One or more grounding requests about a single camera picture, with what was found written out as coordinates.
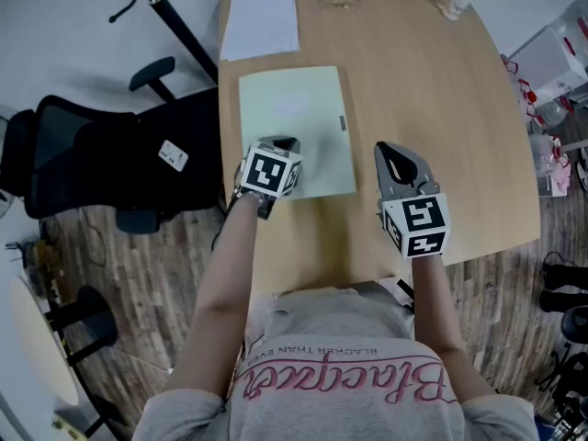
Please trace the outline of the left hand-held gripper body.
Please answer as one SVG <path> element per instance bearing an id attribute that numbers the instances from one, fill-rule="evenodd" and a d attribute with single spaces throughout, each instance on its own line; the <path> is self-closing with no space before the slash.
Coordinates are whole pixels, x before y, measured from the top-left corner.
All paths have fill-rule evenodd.
<path id="1" fill-rule="evenodd" d="M 257 216 L 267 220 L 275 202 L 288 196 L 298 183 L 301 153 L 286 157 L 280 150 L 266 150 L 254 141 L 240 165 L 240 195 L 253 193 L 261 198 Z"/>

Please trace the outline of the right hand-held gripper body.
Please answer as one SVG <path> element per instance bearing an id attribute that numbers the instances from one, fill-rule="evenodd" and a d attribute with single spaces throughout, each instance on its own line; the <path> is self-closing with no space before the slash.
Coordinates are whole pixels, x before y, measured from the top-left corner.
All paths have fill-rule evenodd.
<path id="1" fill-rule="evenodd" d="M 436 181 L 379 185 L 379 218 L 403 259 L 442 254 L 449 237 L 447 196 Z"/>

